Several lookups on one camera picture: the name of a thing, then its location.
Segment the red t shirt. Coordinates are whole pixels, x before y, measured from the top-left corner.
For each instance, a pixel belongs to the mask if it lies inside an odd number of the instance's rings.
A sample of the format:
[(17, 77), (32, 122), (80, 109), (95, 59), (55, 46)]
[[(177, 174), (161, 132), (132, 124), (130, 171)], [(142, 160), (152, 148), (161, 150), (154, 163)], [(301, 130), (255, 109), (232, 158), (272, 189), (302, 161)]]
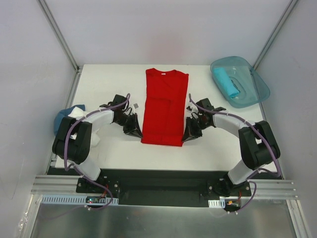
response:
[(142, 143), (177, 147), (183, 145), (188, 81), (189, 74), (175, 69), (146, 70)]

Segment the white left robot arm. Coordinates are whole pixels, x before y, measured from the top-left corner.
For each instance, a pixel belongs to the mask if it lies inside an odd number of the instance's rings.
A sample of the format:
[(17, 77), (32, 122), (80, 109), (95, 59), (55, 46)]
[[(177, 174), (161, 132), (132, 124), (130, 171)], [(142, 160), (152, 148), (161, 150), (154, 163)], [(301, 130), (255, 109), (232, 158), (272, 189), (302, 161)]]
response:
[(115, 123), (122, 127), (123, 133), (143, 138), (136, 113), (129, 110), (130, 94), (116, 94), (114, 99), (100, 106), (97, 110), (84, 113), (82, 116), (66, 116), (61, 120), (55, 136), (52, 151), (63, 159), (65, 171), (74, 169), (81, 178), (88, 181), (88, 188), (99, 193), (110, 194), (107, 181), (101, 168), (90, 158), (90, 149), (99, 140), (92, 135), (105, 125)]

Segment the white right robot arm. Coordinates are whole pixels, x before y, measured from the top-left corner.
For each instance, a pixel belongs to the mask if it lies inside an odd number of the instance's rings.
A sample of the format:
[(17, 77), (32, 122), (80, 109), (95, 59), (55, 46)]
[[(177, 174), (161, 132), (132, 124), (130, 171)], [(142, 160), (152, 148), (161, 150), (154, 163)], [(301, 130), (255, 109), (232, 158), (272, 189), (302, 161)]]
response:
[(223, 129), (239, 139), (241, 160), (212, 186), (214, 193), (224, 197), (233, 196), (264, 165), (271, 162), (277, 165), (280, 149), (267, 121), (249, 122), (223, 107), (215, 108), (208, 98), (194, 105), (198, 111), (186, 117), (182, 142), (202, 137), (202, 131), (209, 127)]

